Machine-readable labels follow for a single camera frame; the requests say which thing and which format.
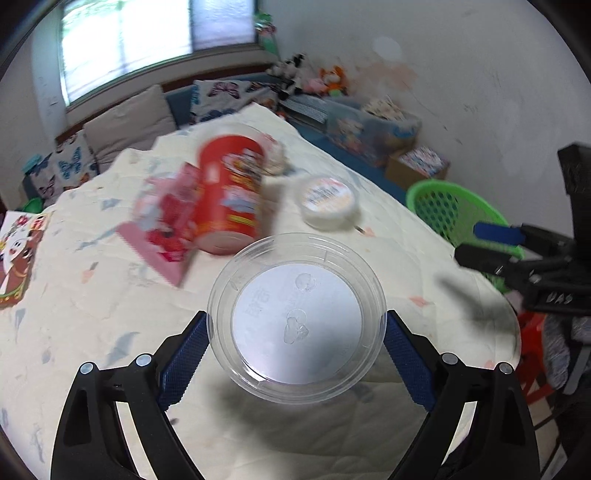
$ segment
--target metal screw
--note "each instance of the metal screw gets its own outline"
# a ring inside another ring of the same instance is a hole
[[[457,363],[457,357],[453,353],[444,353],[441,356],[441,360],[448,365],[455,365]]]
[[[135,363],[138,365],[138,367],[145,367],[146,365],[149,365],[151,361],[152,355],[148,355],[147,353],[144,353],[135,359]]]
[[[92,369],[93,369],[94,367],[95,367],[95,366],[94,366],[93,364],[91,364],[90,362],[86,362],[85,364],[83,364],[83,365],[80,367],[80,373],[81,373],[82,375],[89,374],[90,372],[92,372]]]
[[[503,372],[505,375],[511,375],[513,373],[513,367],[507,362],[500,363],[499,370],[501,370],[501,372]]]

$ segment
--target blue gripper pad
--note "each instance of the blue gripper pad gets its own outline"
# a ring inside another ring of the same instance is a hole
[[[474,236],[481,240],[488,240],[505,245],[521,245],[525,242],[525,235],[519,228],[478,222],[474,225]]]
[[[208,345],[207,315],[203,313],[160,375],[158,405],[162,411],[181,401]]]
[[[388,312],[384,345],[413,402],[422,405],[427,411],[432,411],[436,399],[432,388],[431,371],[390,312]]]

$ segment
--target stuffed toy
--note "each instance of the stuffed toy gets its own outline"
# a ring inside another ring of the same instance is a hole
[[[299,95],[302,90],[300,66],[305,56],[295,55],[286,61],[278,61],[271,68],[267,69],[267,74],[281,79],[279,100],[287,100],[290,95]]]
[[[320,69],[320,78],[327,87],[326,93],[332,97],[346,95],[345,71],[335,65],[333,70]]]
[[[326,95],[329,91],[329,88],[326,86],[324,81],[321,78],[310,79],[304,85],[304,93],[308,93],[311,95]]]

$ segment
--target window frame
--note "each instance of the window frame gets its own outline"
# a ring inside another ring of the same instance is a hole
[[[190,18],[190,34],[191,34],[191,49],[194,48],[194,28],[193,28],[193,1],[192,0],[187,0],[189,2],[189,18]],[[254,13],[258,13],[259,12],[259,4],[260,4],[260,0],[251,0],[253,3],[253,7],[254,7]],[[68,3],[68,1],[64,1],[64,2],[60,2],[59,8],[60,8],[60,25],[59,25],[59,45],[58,45],[58,53],[59,53],[59,69],[60,69],[60,81],[61,81],[61,93],[64,97],[64,102],[66,104],[66,113],[71,112],[72,110],[76,109],[77,107],[79,107],[80,105],[82,105],[83,103],[87,102],[88,100],[90,100],[91,98],[94,98],[104,92],[106,92],[107,90],[110,90],[113,87],[116,87],[117,85],[120,85],[122,83],[128,82],[130,80],[132,80],[133,78],[136,77],[140,77],[143,76],[147,73],[151,73],[154,72],[156,70],[171,66],[171,65],[175,65],[175,64],[179,64],[179,63],[185,63],[188,61],[192,61],[192,60],[196,60],[196,59],[200,59],[200,58],[205,58],[205,57],[210,57],[210,56],[215,56],[215,55],[220,55],[223,53],[235,53],[235,52],[240,52],[240,51],[245,51],[245,50],[252,50],[253,47],[258,47],[260,49],[262,49],[262,47],[260,46],[259,43],[259,35],[258,32],[256,31],[256,29],[254,28],[254,22],[253,22],[253,31],[254,31],[254,41],[251,43],[237,43],[234,45],[225,45],[225,46],[221,46],[221,47],[213,47],[213,48],[204,48],[202,50],[193,50],[192,53],[186,54],[186,55],[182,55],[180,57],[175,57],[172,59],[168,59],[168,60],[163,60],[163,61],[159,61],[157,63],[153,63],[151,65],[147,65],[145,67],[142,67],[140,69],[134,70],[133,72],[129,72],[129,73],[125,73],[109,82],[103,83],[102,85],[98,86],[97,88],[91,90],[90,92],[85,93],[84,95],[78,97],[76,100],[74,101],[69,101],[68,98],[68,94],[67,94],[67,88],[66,88],[66,77],[65,77],[65,73],[64,73],[64,53],[62,50],[62,45],[63,45],[63,40],[64,40],[64,29],[63,29],[63,18],[64,15],[66,14],[66,4]]]

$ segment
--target white container lid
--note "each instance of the white container lid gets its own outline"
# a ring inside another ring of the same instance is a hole
[[[298,185],[296,201],[304,221],[319,230],[339,228],[358,209],[357,191],[333,176],[305,179]]]

